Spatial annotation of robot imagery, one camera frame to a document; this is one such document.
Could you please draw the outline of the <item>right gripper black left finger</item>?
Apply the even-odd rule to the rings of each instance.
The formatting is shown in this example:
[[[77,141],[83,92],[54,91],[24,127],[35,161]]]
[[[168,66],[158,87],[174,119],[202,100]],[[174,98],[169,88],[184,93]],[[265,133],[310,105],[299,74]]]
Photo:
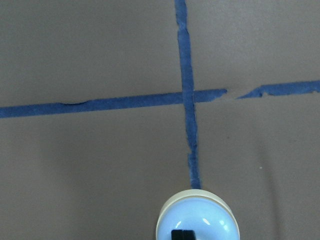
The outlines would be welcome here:
[[[171,231],[171,240],[184,240],[184,231],[181,229],[174,229]]]

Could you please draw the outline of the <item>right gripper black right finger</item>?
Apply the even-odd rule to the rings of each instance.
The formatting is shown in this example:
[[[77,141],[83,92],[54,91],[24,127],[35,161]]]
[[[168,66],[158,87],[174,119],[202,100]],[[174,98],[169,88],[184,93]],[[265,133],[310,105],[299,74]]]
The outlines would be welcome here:
[[[184,240],[195,240],[195,232],[193,230],[184,230]]]

